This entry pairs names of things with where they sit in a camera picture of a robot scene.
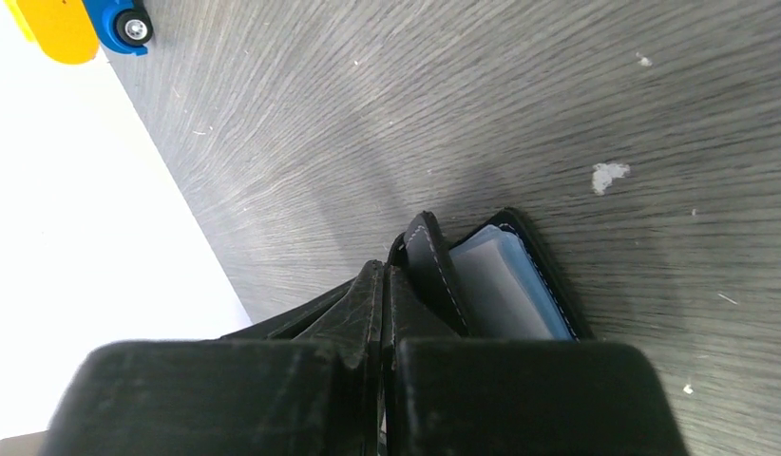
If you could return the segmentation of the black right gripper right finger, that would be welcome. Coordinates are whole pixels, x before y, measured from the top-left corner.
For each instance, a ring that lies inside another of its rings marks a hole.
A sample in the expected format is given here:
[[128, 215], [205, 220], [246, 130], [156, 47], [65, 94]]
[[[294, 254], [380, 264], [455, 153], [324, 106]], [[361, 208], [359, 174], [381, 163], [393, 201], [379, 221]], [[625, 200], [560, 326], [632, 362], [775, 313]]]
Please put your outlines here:
[[684, 455], [657, 373], [600, 341], [461, 338], [388, 269], [392, 455]]

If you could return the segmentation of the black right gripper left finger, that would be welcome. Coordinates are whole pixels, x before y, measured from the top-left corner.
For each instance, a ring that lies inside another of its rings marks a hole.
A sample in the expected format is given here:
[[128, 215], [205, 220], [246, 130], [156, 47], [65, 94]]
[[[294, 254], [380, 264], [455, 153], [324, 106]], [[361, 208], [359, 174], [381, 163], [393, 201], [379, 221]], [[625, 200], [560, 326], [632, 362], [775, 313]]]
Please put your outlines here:
[[45, 455], [374, 455], [384, 265], [262, 325], [93, 351]]

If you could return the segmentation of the black leather card holder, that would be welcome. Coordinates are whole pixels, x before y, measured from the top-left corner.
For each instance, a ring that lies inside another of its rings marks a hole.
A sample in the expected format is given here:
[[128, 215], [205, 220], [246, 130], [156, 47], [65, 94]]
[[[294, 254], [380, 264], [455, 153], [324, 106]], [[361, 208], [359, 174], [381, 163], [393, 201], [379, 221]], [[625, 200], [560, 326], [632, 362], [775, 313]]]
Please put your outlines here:
[[418, 214], [388, 262], [417, 298], [461, 336], [592, 340], [577, 293], [535, 223], [506, 207], [449, 241], [435, 215]]

